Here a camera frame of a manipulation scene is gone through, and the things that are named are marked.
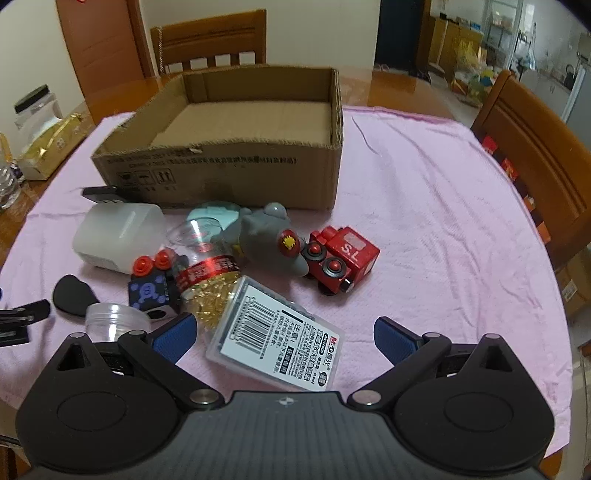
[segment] barcode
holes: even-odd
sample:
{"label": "barcode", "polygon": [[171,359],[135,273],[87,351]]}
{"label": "barcode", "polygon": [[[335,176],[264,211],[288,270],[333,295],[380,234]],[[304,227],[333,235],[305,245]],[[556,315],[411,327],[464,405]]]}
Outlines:
{"label": "barcode", "polygon": [[260,355],[271,330],[274,316],[273,310],[252,298],[236,331],[236,343]]}

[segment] black clip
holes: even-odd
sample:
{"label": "black clip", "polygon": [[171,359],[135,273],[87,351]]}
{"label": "black clip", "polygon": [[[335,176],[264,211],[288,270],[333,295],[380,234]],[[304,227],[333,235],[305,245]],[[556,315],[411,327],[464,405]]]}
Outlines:
{"label": "black clip", "polygon": [[29,342],[27,326],[45,320],[51,313],[47,300],[28,303],[12,310],[0,310],[0,347]]}

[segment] white plastic container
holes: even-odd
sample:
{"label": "white plastic container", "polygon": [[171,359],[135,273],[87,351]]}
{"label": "white plastic container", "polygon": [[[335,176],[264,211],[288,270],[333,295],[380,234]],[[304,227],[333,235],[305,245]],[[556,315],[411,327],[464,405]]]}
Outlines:
{"label": "white plastic container", "polygon": [[328,391],[344,333],[250,277],[226,304],[206,358],[286,390]]}
{"label": "white plastic container", "polygon": [[130,274],[138,257],[160,250],[165,230],[157,205],[97,203],[80,224],[72,248],[90,265]]}

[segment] white wall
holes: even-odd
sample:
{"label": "white wall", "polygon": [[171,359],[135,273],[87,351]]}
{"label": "white wall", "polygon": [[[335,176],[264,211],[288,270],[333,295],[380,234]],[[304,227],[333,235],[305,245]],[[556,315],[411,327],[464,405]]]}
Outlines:
{"label": "white wall", "polygon": [[439,13],[445,13],[448,17],[467,18],[471,22],[480,24],[484,12],[485,0],[447,0],[443,10],[443,0],[433,0],[431,3],[431,15],[438,17]]}
{"label": "white wall", "polygon": [[569,63],[573,67],[577,67],[577,62],[579,61],[579,58],[577,57],[577,47],[579,46],[581,33],[586,34],[588,32],[589,31],[577,18],[573,19],[573,27],[570,29],[570,35],[564,42],[560,52],[560,64],[562,67],[565,67]]}
{"label": "white wall", "polygon": [[[555,67],[562,70],[567,63],[572,63],[571,56],[567,54],[567,46],[571,30],[579,24],[578,20],[557,0],[524,0],[524,13],[527,4],[535,6],[535,59],[538,68]],[[574,45],[575,58],[578,42],[577,36]]]}
{"label": "white wall", "polygon": [[54,0],[12,0],[0,11],[0,132],[13,153],[22,148],[14,103],[45,83],[64,114],[84,101]]}
{"label": "white wall", "polygon": [[266,8],[267,63],[374,65],[379,0],[141,0],[141,8],[147,31]]}

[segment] black lid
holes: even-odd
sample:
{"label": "black lid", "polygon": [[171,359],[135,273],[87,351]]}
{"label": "black lid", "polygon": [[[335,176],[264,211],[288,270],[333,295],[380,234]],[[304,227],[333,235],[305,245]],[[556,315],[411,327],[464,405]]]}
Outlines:
{"label": "black lid", "polygon": [[35,103],[45,97],[45,95],[49,95],[49,87],[47,85],[41,85],[39,88],[36,88],[32,92],[26,94],[17,103],[15,103],[14,111],[17,114],[21,113],[31,105],[35,105]]}

